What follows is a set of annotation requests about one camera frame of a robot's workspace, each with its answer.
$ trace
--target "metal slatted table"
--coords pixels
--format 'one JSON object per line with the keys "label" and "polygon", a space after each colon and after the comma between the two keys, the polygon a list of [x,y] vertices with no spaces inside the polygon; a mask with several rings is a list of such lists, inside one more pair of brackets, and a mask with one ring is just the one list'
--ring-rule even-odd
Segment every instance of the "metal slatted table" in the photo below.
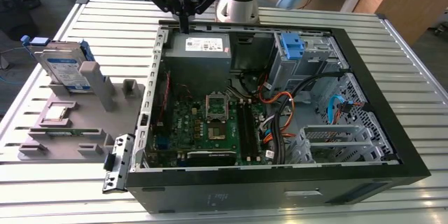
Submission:
{"label": "metal slatted table", "polygon": [[[214,21],[211,8],[198,20]],[[160,19],[150,2],[90,0],[76,4],[55,39],[84,38],[112,82],[146,82]],[[130,193],[102,194],[103,164],[26,164],[18,148],[51,95],[38,66],[0,124],[3,223],[98,223],[167,220],[210,222],[446,223],[448,220],[448,95],[387,20],[370,14],[260,9],[263,24],[344,28],[384,92],[432,176],[352,206],[151,216]]]}

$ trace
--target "motherboard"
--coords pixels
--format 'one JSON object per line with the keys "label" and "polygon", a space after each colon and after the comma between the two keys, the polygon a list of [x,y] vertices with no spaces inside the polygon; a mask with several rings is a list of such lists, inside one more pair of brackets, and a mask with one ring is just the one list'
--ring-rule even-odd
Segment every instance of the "motherboard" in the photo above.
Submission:
{"label": "motherboard", "polygon": [[155,136],[150,166],[266,164],[258,132],[263,115],[262,104],[230,101],[222,93],[174,102],[171,133]]}

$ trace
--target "white label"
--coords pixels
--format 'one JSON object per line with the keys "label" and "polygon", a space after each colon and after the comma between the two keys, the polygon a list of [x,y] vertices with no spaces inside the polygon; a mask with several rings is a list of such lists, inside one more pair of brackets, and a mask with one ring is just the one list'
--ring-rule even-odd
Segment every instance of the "white label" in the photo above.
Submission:
{"label": "white label", "polygon": [[311,196],[311,195],[323,195],[319,191],[286,191],[286,196]]}
{"label": "white label", "polygon": [[267,82],[263,84],[263,86],[268,89],[268,90],[271,90],[272,89],[272,85],[271,84],[268,84]]}
{"label": "white label", "polygon": [[267,152],[267,153],[266,153],[266,154],[267,154],[267,155],[266,155],[267,158],[274,158],[275,152],[271,151],[271,150],[267,150],[266,152]]}
{"label": "white label", "polygon": [[88,90],[91,84],[86,77],[79,73],[79,64],[74,59],[47,59],[48,66],[68,89]]}
{"label": "white label", "polygon": [[72,134],[71,134],[71,132],[47,132],[47,134],[48,135],[51,135],[51,136],[71,136]]}
{"label": "white label", "polygon": [[223,52],[223,39],[188,38],[186,40],[186,51]]}

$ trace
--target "metal bracket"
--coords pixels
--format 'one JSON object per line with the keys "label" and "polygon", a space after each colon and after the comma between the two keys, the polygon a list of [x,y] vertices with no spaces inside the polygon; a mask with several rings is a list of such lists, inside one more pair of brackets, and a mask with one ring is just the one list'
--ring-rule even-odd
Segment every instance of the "metal bracket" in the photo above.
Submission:
{"label": "metal bracket", "polygon": [[103,193],[123,193],[126,189],[126,178],[131,164],[135,135],[126,134],[116,138],[112,153],[107,155],[104,161],[106,173]]}

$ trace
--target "ram slot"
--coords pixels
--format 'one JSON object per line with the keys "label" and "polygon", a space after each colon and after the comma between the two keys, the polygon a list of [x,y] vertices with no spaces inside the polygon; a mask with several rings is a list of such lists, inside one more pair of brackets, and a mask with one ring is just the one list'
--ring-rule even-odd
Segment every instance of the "ram slot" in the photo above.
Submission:
{"label": "ram slot", "polygon": [[255,136],[255,123],[250,104],[239,104],[236,108],[238,131],[240,133],[242,159],[259,156],[258,139]]}

